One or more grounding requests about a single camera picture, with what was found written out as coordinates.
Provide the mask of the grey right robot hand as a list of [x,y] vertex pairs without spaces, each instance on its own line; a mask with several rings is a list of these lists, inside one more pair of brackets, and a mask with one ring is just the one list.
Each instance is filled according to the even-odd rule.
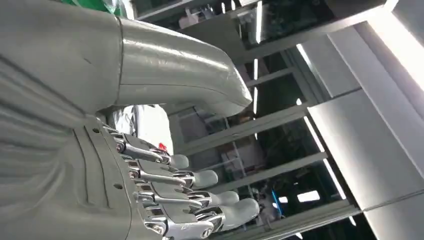
[[192,103],[229,117],[252,97],[221,49],[154,24],[54,0],[0,3],[0,237],[205,240],[259,213],[194,197],[168,159],[97,118]]

